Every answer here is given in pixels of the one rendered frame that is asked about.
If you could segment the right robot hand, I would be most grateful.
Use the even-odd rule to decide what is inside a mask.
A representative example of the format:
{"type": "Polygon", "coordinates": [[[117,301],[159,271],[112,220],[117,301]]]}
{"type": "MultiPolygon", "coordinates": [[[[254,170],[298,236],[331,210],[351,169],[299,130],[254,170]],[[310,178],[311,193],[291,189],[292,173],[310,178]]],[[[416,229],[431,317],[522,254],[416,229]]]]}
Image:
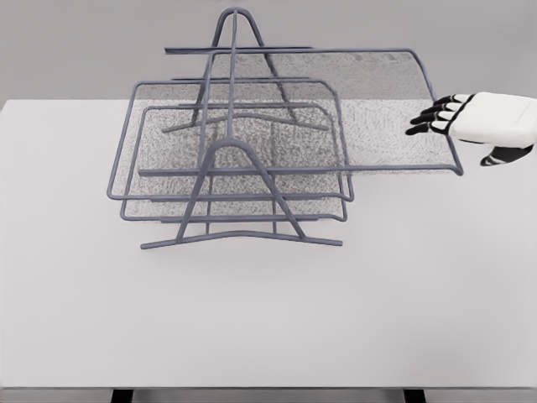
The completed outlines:
{"type": "Polygon", "coordinates": [[[493,148],[482,158],[483,167],[513,163],[537,145],[537,98],[476,92],[435,100],[409,121],[405,131],[438,133],[470,144],[493,148]]]}

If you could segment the large grey mesh tray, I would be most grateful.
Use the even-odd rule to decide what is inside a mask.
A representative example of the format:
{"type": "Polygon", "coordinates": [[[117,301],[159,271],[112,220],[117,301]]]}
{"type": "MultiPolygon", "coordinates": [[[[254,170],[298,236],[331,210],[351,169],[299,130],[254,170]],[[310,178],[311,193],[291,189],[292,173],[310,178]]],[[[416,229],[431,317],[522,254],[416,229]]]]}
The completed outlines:
{"type": "MultiPolygon", "coordinates": [[[[230,79],[231,48],[211,48],[201,76],[230,79]]],[[[441,134],[408,136],[410,119],[430,105],[429,77],[408,49],[237,48],[235,80],[309,77],[337,93],[353,174],[452,173],[461,162],[441,134]]]]}

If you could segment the medium grey mesh tray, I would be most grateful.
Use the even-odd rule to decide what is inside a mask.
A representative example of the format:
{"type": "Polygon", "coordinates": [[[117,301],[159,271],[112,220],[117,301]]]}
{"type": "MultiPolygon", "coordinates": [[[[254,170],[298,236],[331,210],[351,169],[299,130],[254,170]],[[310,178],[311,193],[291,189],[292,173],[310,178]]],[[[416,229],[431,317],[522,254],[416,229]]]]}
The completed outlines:
{"type": "MultiPolygon", "coordinates": [[[[113,200],[179,202],[205,147],[227,133],[230,79],[141,81],[131,94],[107,193],[113,200]]],[[[235,80],[232,134],[253,148],[270,175],[345,175],[350,170],[341,104],[309,77],[235,80]]],[[[216,153],[213,176],[253,175],[239,149],[216,153]]]]}

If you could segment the small grey mesh tray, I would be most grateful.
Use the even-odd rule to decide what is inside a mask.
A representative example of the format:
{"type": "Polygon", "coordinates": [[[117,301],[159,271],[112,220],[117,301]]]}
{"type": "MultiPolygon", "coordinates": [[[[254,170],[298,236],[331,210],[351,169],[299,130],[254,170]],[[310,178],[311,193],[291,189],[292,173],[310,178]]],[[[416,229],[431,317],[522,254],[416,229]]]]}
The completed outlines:
{"type": "Polygon", "coordinates": [[[125,147],[114,190],[128,219],[283,216],[256,164],[300,217],[341,219],[350,195],[339,125],[318,106],[233,113],[144,107],[125,147]]]}

